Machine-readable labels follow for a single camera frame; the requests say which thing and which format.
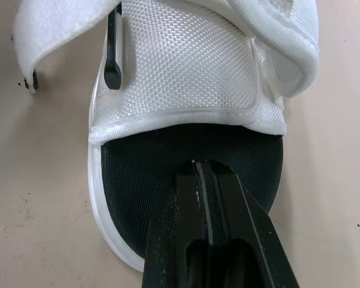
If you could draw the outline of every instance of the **table surface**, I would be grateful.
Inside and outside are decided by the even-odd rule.
[[[0,288],[141,287],[89,202],[88,107],[106,23],[38,66],[30,95],[0,1]],[[360,287],[360,0],[317,0],[319,75],[286,102],[271,218],[301,287]]]

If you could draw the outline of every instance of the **black insole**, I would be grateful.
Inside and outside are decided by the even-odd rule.
[[[104,144],[101,167],[108,209],[138,255],[145,256],[149,221],[172,174],[191,159],[229,165],[269,212],[280,182],[283,140],[242,126],[184,124]]]

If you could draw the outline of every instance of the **white sole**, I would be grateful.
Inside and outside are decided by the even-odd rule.
[[[126,264],[143,272],[144,259],[137,255],[117,231],[109,214],[101,173],[101,146],[88,146],[88,185],[97,226],[108,246]]]

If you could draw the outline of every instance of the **black plastic buckle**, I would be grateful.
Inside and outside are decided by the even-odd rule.
[[[121,70],[116,62],[116,13],[122,14],[121,3],[108,15],[107,60],[104,68],[104,80],[109,89],[119,90]]]

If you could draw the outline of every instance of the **black tool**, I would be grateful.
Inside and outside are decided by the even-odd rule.
[[[143,288],[299,287],[267,213],[228,166],[189,161],[151,218]]]

